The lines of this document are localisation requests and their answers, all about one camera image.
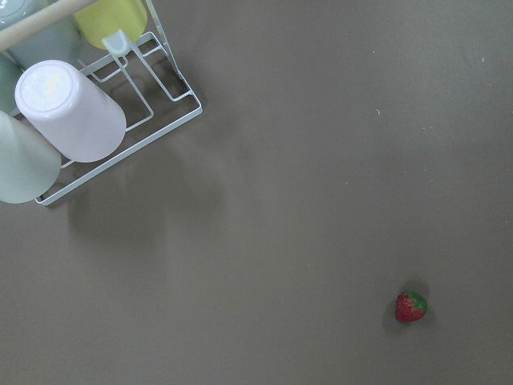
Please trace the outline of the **pink cup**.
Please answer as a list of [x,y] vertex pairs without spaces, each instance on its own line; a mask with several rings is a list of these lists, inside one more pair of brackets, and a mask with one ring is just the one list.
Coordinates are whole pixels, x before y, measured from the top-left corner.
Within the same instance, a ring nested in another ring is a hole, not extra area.
[[123,141],[123,109],[83,73],[60,60],[27,68],[14,92],[19,111],[67,159],[101,160]]

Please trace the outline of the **pale green cup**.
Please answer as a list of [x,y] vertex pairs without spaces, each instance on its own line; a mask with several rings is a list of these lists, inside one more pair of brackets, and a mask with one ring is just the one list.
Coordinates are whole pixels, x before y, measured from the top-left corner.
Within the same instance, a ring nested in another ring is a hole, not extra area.
[[60,153],[34,128],[1,113],[1,201],[20,204],[57,180]]

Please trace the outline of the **yellow-green cup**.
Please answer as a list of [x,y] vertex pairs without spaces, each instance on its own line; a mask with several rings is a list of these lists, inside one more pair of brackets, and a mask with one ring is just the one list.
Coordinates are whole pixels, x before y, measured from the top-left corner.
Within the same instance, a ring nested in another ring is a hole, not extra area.
[[135,42],[147,26],[147,11],[139,0],[96,1],[74,13],[74,18],[85,39],[99,49],[105,49],[103,39],[118,30]]

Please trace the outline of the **grey-blue cup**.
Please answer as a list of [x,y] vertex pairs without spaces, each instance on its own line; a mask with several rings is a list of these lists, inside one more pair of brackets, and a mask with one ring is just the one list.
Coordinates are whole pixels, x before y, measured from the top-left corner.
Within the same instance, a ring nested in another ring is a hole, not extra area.
[[[45,0],[1,1],[1,30],[53,3],[54,1]],[[6,52],[20,67],[26,69],[44,60],[61,60],[75,64],[81,47],[81,34],[68,17],[13,45]]]

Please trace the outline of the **red strawberry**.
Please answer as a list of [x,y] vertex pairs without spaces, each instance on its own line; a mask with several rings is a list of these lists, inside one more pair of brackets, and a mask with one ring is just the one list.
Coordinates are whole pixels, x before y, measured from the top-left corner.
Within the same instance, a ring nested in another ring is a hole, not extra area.
[[427,311],[427,300],[416,291],[403,290],[396,298],[394,315],[398,322],[418,321]]

